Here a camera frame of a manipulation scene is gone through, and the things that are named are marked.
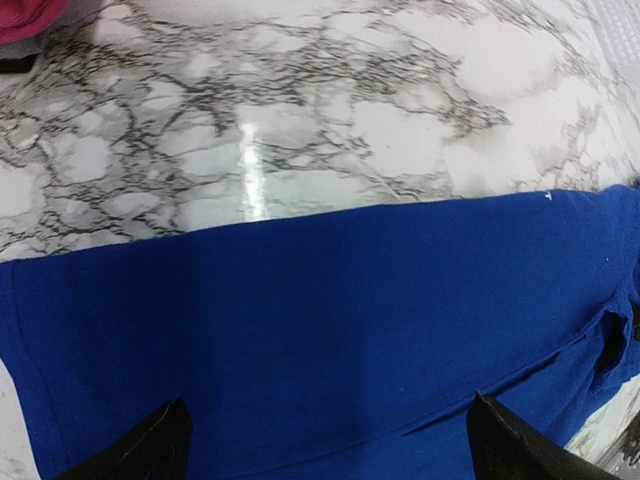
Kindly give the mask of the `blue garment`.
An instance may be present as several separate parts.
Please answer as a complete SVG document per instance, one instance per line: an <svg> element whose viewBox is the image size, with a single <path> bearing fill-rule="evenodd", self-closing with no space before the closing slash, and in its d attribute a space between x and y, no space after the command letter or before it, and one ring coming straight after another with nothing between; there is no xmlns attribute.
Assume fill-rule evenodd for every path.
<svg viewBox="0 0 640 480"><path fill-rule="evenodd" d="M192 479L469 479L474 395L566 445L638 306L638 191L541 191L7 262L1 358L44 479L175 399Z"/></svg>

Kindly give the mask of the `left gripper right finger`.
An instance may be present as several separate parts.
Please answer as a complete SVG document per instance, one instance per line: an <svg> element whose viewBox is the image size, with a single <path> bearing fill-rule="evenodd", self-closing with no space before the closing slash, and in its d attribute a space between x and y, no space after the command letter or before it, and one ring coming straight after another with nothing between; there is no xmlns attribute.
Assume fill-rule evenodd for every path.
<svg viewBox="0 0 640 480"><path fill-rule="evenodd" d="M466 427L477 479L617 479L556 445L492 397L475 395Z"/></svg>

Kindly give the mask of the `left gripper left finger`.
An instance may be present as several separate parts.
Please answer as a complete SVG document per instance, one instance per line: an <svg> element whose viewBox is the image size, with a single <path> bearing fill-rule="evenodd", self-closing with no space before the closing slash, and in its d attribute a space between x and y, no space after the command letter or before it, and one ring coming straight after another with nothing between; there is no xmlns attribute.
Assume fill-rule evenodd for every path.
<svg viewBox="0 0 640 480"><path fill-rule="evenodd" d="M193 422L185 401L165 402L111 446L66 471L63 480L185 480Z"/></svg>

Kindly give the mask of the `pink trousers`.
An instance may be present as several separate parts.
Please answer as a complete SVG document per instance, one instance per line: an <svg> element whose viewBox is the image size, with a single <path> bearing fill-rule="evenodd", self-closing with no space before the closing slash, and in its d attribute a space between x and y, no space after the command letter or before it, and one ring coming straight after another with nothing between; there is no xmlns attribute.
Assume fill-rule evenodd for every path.
<svg viewBox="0 0 640 480"><path fill-rule="evenodd" d="M65 12L66 0L1 0L0 38L6 45L44 32Z"/></svg>

